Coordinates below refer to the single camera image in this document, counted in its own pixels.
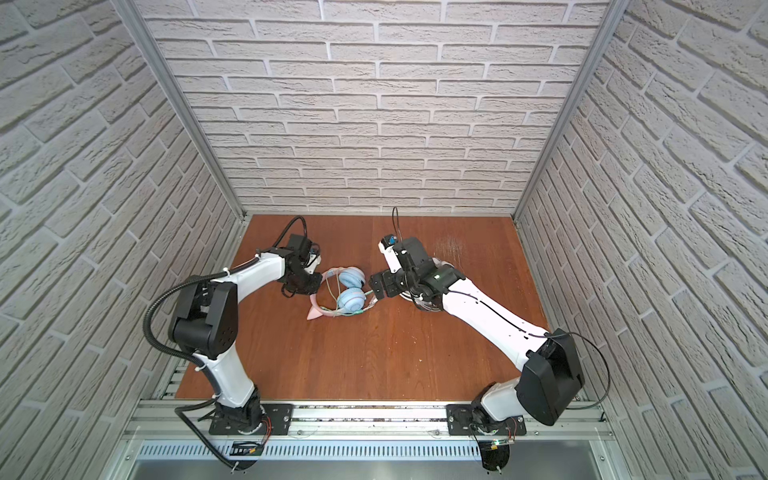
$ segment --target brick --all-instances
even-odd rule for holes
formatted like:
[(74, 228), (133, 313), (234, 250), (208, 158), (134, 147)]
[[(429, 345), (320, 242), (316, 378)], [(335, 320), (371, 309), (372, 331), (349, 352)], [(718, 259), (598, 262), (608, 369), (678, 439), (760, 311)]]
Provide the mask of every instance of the brick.
[(763, 12), (763, 14), (757, 18), (752, 24), (752, 28), (750, 28), (750, 34), (752, 34), (754, 38), (763, 41), (763, 43), (768, 41), (768, 13)]
[(138, 101), (155, 84), (154, 76), (149, 67), (126, 81), (122, 87), (102, 101), (98, 110), (108, 122), (114, 123), (125, 111)]
[(674, 129), (664, 145), (748, 226), (760, 234), (768, 230), (768, 220), (760, 213), (768, 208), (768, 199), (764, 195), (730, 173), (682, 130)]
[(562, 98), (537, 97), (483, 97), (480, 99), (479, 110), (503, 111), (560, 111)]
[(451, 109), (465, 108), (473, 109), (476, 98), (474, 97), (423, 97), (418, 95), (382, 95), (382, 108), (402, 108), (402, 109)]
[(382, 135), (446, 135), (462, 136), (469, 132), (468, 125), (452, 124), (381, 124)]
[(213, 58), (204, 40), (160, 40), (157, 42), (165, 58)]
[(166, 96), (160, 85), (155, 84), (144, 96), (139, 100), (139, 105), (147, 115), (154, 115), (154, 112), (165, 102)]
[(434, 94), (434, 80), (335, 80), (340, 93)]
[(376, 108), (376, 96), (282, 94), (280, 95), (280, 105), (309, 108)]
[(325, 22), (256, 22), (260, 40), (285, 41), (373, 41), (371, 24)]
[(731, 295), (736, 303), (759, 328), (763, 335), (768, 331), (768, 295), (765, 289), (752, 280), (737, 263), (728, 263), (715, 273), (715, 280)]
[(230, 85), (232, 85), (232, 89), (242, 91), (276, 91), (289, 93), (300, 91), (333, 91), (331, 80), (325, 78), (230, 77)]
[(37, 232), (22, 244), (5, 262), (0, 264), (0, 300), (5, 298), (20, 284), (29, 272), (45, 260), (58, 243), (49, 235)]
[(648, 234), (653, 235), (664, 227), (664, 221), (661, 219), (658, 211), (654, 209), (645, 195), (638, 190), (632, 180), (622, 173), (613, 155), (609, 154), (603, 157), (601, 166), (606, 175), (611, 179), (611, 182), (613, 182), (618, 193), (627, 202), (627, 205), (632, 209), (638, 220), (645, 226)]
[(66, 74), (49, 69), (0, 93), (0, 128), (21, 120), (70, 87)]
[(608, 44), (604, 57), (640, 88), (645, 86), (654, 73), (654, 69), (640, 55), (615, 39)]
[(451, 3), (445, 13), (448, 22), (560, 23), (565, 5)]
[(158, 138), (160, 138), (160, 142), (162, 142), (165, 147), (170, 147), (170, 144), (174, 142), (176, 137), (182, 131), (184, 131), (184, 127), (181, 125), (179, 117), (174, 116), (168, 122), (168, 125), (166, 125), (165, 128), (163, 128), (163, 130), (160, 132)]
[[(704, 308), (709, 311), (712, 317), (717, 321), (723, 331), (730, 337), (736, 344), (737, 348), (753, 365), (760, 365), (765, 362), (766, 354), (768, 354), (768, 347), (765, 342), (760, 338), (760, 333), (757, 332), (750, 323), (748, 323), (743, 314), (726, 298), (720, 289), (718, 289), (714, 283), (706, 278), (701, 272), (697, 271), (696, 260), (685, 250), (682, 243), (674, 236), (671, 231), (662, 233), (658, 239), (657, 244), (661, 248), (662, 252), (670, 259), (675, 267), (680, 272), (680, 275), (685, 279), (686, 283), (690, 287), (691, 291), (704, 305)], [(699, 315), (686, 315), (689, 320), (698, 319), (697, 323), (705, 323), (700, 319), (703, 319)], [(712, 330), (709, 326), (702, 332)], [(715, 350), (722, 348), (722, 353), (711, 354), (715, 356), (725, 355), (728, 350), (727, 347), (720, 347), (715, 345), (714, 348), (709, 350)], [(734, 374), (737, 372), (731, 366), (728, 369), (728, 373)]]
[(80, 82), (132, 45), (133, 40), (128, 31), (123, 25), (119, 25), (79, 48), (61, 65), (74, 81)]
[(437, 46), (333, 43), (330, 46), (330, 54), (333, 60), (345, 61), (435, 61)]
[(446, 123), (483, 123), (483, 124), (508, 124), (520, 125), (525, 118), (521, 112), (498, 112), (498, 111), (435, 111), (432, 120), (434, 122)]
[(139, 210), (147, 203), (154, 193), (154, 188), (147, 181), (141, 183), (136, 191), (123, 204), (118, 213), (112, 217), (104, 229), (86, 250), (86, 255), (96, 262), (111, 250), (115, 242), (122, 236), (128, 224), (136, 217)]
[(570, 81), (576, 76), (577, 70), (577, 67), (568, 65), (493, 64), (488, 67), (488, 79)]
[(17, 127), (4, 134), (0, 139), (0, 175), (25, 161), (38, 149), (35, 137), (24, 127)]
[(633, 0), (627, 12), (669, 37), (674, 37), (685, 25), (685, 12), (661, 0)]
[(429, 146), (443, 148), (512, 148), (515, 146), (515, 139), (494, 137), (430, 137)]
[(307, 188), (306, 194), (310, 196), (326, 197), (378, 197), (379, 189), (376, 188)]
[(192, 111), (195, 113), (195, 117), (197, 118), (197, 120), (201, 123), (204, 121), (216, 121), (216, 122), (222, 121), (222, 123), (237, 122), (237, 116), (235, 115), (235, 110), (233, 110), (232, 108), (198, 107), (198, 108), (192, 108)]
[(373, 22), (439, 22), (440, 4), (421, 2), (335, 2), (323, 3), (326, 20)]
[(614, 36), (620, 38), (624, 43), (626, 43), (634, 33), (634, 29), (636, 27), (637, 22), (632, 20), (629, 15), (624, 14), (624, 16), (621, 18), (621, 21), (619, 22), (619, 25), (616, 27)]
[(0, 5), (0, 42), (6, 42), (12, 38), (27, 33), (24, 19), (12, 5)]
[(48, 218), (46, 226), (60, 237), (69, 235), (130, 164), (131, 160), (125, 156), (117, 156), (108, 161), (91, 182), (70, 197), (53, 217)]
[(266, 75), (261, 60), (169, 60), (168, 65), (176, 75)]
[(141, 155), (141, 152), (149, 146), (175, 115), (174, 109), (169, 104), (165, 104), (149, 121), (136, 130), (125, 144), (131, 155), (134, 157)]
[(201, 122), (207, 134), (282, 134), (282, 123), (266, 121), (211, 121)]
[(86, 180), (99, 165), (123, 145), (142, 122), (144, 122), (144, 116), (139, 113), (139, 109), (131, 109), (86, 147), (77, 158), (69, 162), (67, 169), (80, 180)]
[(613, 95), (602, 88), (596, 80), (593, 79), (589, 84), (587, 94), (615, 127), (624, 122), (624, 119), (627, 117), (627, 110), (621, 106)]
[(490, 25), (380, 24), (379, 41), (461, 42), (487, 44)]
[(227, 91), (222, 77), (176, 77), (182, 91)]
[(93, 210), (86, 216), (67, 240), (61, 245), (56, 255), (49, 257), (19, 287), (3, 307), (4, 313), (16, 318), (25, 318), (35, 304), (45, 296), (59, 277), (85, 250), (85, 247), (107, 223), (109, 216), (103, 210)]
[(379, 171), (375, 168), (339, 170), (305, 168), (301, 171), (301, 176), (305, 178), (377, 178)]
[(343, 135), (341, 145), (376, 145), (379, 147), (424, 147), (424, 137), (384, 137), (384, 136), (362, 136), (362, 135)]
[(524, 44), (535, 38), (539, 44), (591, 45), (595, 32), (593, 27), (500, 25), (494, 42)]
[(312, 0), (200, 0), (195, 5), (200, 16), (206, 18), (232, 18), (232, 12), (258, 12), (259, 18), (320, 20), (318, 5)]
[(184, 95), (193, 107), (276, 107), (273, 94), (188, 93)]
[(620, 75), (613, 75), (607, 83), (607, 89), (619, 100), (655, 137), (660, 137), (669, 129), (671, 122), (661, 110)]
[(288, 123), (288, 133), (291, 134), (372, 134), (378, 131), (376, 124), (371, 123)]
[(339, 121), (427, 122), (429, 121), (429, 112), (407, 110), (339, 110)]
[(768, 71), (762, 68), (768, 61), (768, 48), (696, 18), (688, 22), (679, 42), (737, 77), (768, 88)]
[(605, 6), (602, 4), (576, 4), (568, 16), (568, 24), (599, 25), (603, 12), (605, 12)]
[(341, 61), (270, 61), (277, 77), (373, 77), (376, 66), (372, 62)]
[(626, 138), (637, 148), (640, 155), (648, 162), (654, 173), (672, 190), (683, 202), (696, 194), (700, 187), (683, 170), (670, 155), (654, 145), (653, 139), (634, 120), (624, 127)]
[(215, 41), (214, 48), (222, 58), (329, 60), (326, 45), (310, 41)]
[(553, 63), (580, 65), (586, 54), (586, 47), (558, 47)]
[(247, 20), (147, 20), (155, 38), (238, 38), (253, 39)]
[(768, 150), (760, 145), (736, 162), (736, 168), (764, 190), (768, 190)]
[(104, 33), (120, 23), (120, 17), (110, 2), (94, 5), (85, 10), (82, 15), (91, 31), (97, 34)]
[(675, 201), (670, 192), (647, 168), (641, 169), (634, 178), (658, 211), (661, 212), (664, 218), (667, 219), (667, 222), (678, 232), (707, 268), (716, 266), (727, 258), (725, 252), (694, 221), (689, 213)]
[(39, 28), (72, 12), (88, 7), (96, 1), (56, 0), (54, 2), (40, 2), (39, 0), (21, 0), (16, 3), (16, 8), (24, 15), (30, 25)]
[(442, 61), (493, 61), (504, 63), (547, 63), (551, 47), (523, 45), (443, 45)]
[(661, 70), (675, 77), (689, 89), (695, 89), (710, 73), (710, 67), (654, 33), (639, 28), (629, 42), (637, 53)]
[(3, 178), (0, 191), (16, 203), (23, 202), (103, 130), (103, 120), (95, 114), (86, 115), (49, 142), (33, 159)]
[(554, 112), (533, 111), (528, 114), (523, 124), (552, 126), (557, 120), (558, 114)]
[[(762, 452), (768, 449), (768, 442), (760, 426), (744, 408), (743, 403), (731, 388), (713, 390), (710, 392), (710, 396), (723, 413), (723, 417), (733, 426), (733, 430), (739, 432), (740, 444), (733, 445), (732, 449), (724, 452), (729, 458), (730, 464), (733, 465), (734, 459), (738, 458), (744, 465), (751, 465), (752, 462), (746, 458), (746, 455), (749, 454), (754, 459), (757, 468), (765, 472), (768, 469), (768, 458), (765, 458)], [(744, 445), (746, 451), (741, 450), (741, 445)]]
[(704, 85), (700, 95), (735, 118), (750, 133), (764, 140), (768, 138), (768, 121), (763, 115), (768, 108), (768, 101), (764, 95), (730, 80), (720, 72)]
[(758, 281), (768, 285), (768, 246), (764, 241), (750, 234), (710, 194), (697, 200), (690, 211)]
[[(485, 172), (490, 174), (496, 174), (497, 172)], [(441, 179), (457, 179), (461, 177), (462, 172), (460, 170), (393, 170), (389, 168), (383, 168), (381, 170), (381, 178), (441, 178)]]
[(112, 65), (118, 71), (120, 76), (124, 80), (127, 80), (137, 71), (141, 70), (146, 64), (144, 63), (144, 57), (141, 56), (139, 49), (136, 48), (136, 46), (133, 46), (119, 54), (112, 62)]
[(749, 23), (750, 18), (762, 3), (759, 0), (739, 0), (738, 2), (717, 2), (717, 0), (673, 0), (673, 3), (696, 12), (716, 22), (742, 28)]
[(647, 94), (725, 158), (741, 152), (750, 141), (749, 136), (717, 112), (688, 98), (682, 88), (663, 75), (654, 78)]
[(536, 95), (538, 81), (468, 81), (442, 80), (438, 93), (443, 95)]

